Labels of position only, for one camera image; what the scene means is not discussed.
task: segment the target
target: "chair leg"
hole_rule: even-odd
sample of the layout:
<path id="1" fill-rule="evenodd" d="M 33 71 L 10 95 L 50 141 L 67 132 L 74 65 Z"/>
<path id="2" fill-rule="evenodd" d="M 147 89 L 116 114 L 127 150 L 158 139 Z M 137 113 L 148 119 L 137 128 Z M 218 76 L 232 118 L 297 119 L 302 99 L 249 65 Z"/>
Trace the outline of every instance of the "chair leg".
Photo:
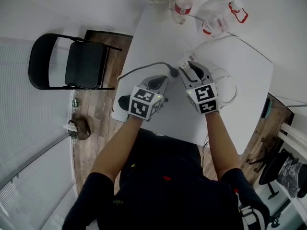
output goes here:
<path id="1" fill-rule="evenodd" d="M 248 163 L 248 164 L 262 163 L 262 162 L 265 161 L 265 159 L 266 159 L 266 157 L 263 157 L 262 159 L 258 159 L 258 160 L 253 161 L 253 162 L 251 162 L 249 159 L 247 159 L 246 163 Z"/>
<path id="2" fill-rule="evenodd" d="M 96 90 L 114 90 L 115 88 L 98 88 Z"/>
<path id="3" fill-rule="evenodd" d="M 254 169 L 254 172 L 259 173 L 265 165 L 266 163 L 263 162 L 259 168 Z"/>
<path id="4" fill-rule="evenodd" d="M 116 48 L 116 47 L 113 47 L 113 46 L 110 46 L 110 45 L 106 45 L 108 48 L 111 48 L 111 49 L 115 49 L 115 50 L 118 50 L 118 51 L 122 51 L 121 48 Z"/>

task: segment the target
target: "black cable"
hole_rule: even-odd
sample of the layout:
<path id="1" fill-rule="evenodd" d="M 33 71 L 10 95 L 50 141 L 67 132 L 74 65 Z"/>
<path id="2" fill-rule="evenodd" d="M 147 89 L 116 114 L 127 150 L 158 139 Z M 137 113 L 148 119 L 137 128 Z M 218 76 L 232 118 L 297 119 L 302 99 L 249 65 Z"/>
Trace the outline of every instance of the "black cable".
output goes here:
<path id="1" fill-rule="evenodd" d="M 173 68 L 171 65 L 169 65 L 169 64 L 167 64 L 167 63 L 165 63 L 165 62 L 155 62 L 155 63 L 149 64 L 149 65 L 147 65 L 147 66 L 143 66 L 143 67 L 139 67 L 139 68 L 133 69 L 132 71 L 129 71 L 129 72 L 127 72 L 126 74 L 119 76 L 119 77 L 117 78 L 117 80 L 118 80 L 118 81 L 121 80 L 122 78 L 126 77 L 126 76 L 129 75 L 130 73 L 133 73 L 133 72 L 136 71 L 136 70 L 140 70 L 140 69 L 147 68 L 147 67 L 151 67 L 151 66 L 158 65 L 158 64 L 166 65 L 166 66 L 169 68 L 170 74 L 171 74 L 172 77 L 175 78 L 175 77 L 177 77 L 177 76 L 179 75 L 178 70 L 177 70 L 176 68 Z"/>
<path id="2" fill-rule="evenodd" d="M 257 49 L 255 49 L 253 46 L 251 46 L 250 44 L 248 44 L 247 42 L 245 42 L 244 40 L 242 40 L 241 38 L 239 38 L 237 35 L 232 34 L 230 32 L 227 32 L 228 34 L 230 34 L 231 36 L 236 37 L 237 39 L 239 39 L 241 42 L 245 43 L 246 45 L 250 46 L 253 50 L 257 51 L 259 54 L 261 54 L 263 57 L 265 57 L 269 62 L 271 62 L 266 56 L 264 56 L 262 53 L 260 53 Z"/>

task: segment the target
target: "water bottle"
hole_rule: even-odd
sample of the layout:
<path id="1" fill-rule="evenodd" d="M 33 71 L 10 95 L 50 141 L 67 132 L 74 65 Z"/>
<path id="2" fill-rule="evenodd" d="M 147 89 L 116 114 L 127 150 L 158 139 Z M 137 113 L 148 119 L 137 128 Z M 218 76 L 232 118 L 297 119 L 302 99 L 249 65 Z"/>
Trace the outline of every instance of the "water bottle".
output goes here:
<path id="1" fill-rule="evenodd" d="M 233 0 L 220 10 L 211 11 L 202 23 L 199 34 L 205 38 L 216 39 L 231 29 L 236 22 L 244 23 L 247 17 L 243 3 L 240 0 Z"/>
<path id="2" fill-rule="evenodd" d="M 176 0 L 175 2 L 175 22 L 183 24 L 193 5 L 192 0 Z"/>
<path id="3" fill-rule="evenodd" d="M 169 0 L 150 0 L 153 3 L 153 7 L 156 11 L 156 18 L 158 21 L 167 19 L 167 11 L 169 7 Z"/>
<path id="4" fill-rule="evenodd" d="M 79 107 L 79 90 L 74 93 L 74 97 L 72 100 L 72 115 L 75 114 L 77 108 Z"/>

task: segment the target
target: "black t-shirt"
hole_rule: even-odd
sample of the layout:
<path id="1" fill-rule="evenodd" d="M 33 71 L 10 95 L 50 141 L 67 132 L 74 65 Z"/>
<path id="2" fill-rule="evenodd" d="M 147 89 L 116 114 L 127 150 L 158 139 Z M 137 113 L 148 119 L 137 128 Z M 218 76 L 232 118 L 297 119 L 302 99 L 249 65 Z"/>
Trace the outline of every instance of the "black t-shirt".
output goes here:
<path id="1" fill-rule="evenodd" d="M 265 226 L 269 210 L 240 169 L 220 181 L 202 175 L 196 145 L 141 130 L 121 172 L 120 190 L 112 181 L 91 173 L 64 230 L 85 229 L 97 219 L 100 229 L 166 228 L 243 229 L 240 202 L 260 211 Z"/>

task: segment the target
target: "fiducial marker cube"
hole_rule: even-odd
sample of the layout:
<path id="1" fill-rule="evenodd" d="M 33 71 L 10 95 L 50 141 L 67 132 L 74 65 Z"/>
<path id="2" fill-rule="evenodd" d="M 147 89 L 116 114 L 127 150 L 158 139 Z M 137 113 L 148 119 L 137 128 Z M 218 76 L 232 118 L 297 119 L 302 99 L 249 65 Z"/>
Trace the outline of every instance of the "fiducial marker cube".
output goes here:
<path id="1" fill-rule="evenodd" d="M 187 90 L 188 98 L 195 109 L 206 114 L 218 110 L 217 90 L 215 83 L 202 85 L 195 89 Z"/>
<path id="2" fill-rule="evenodd" d="M 148 120 L 159 111 L 162 100 L 162 95 L 135 86 L 130 97 L 129 114 Z"/>

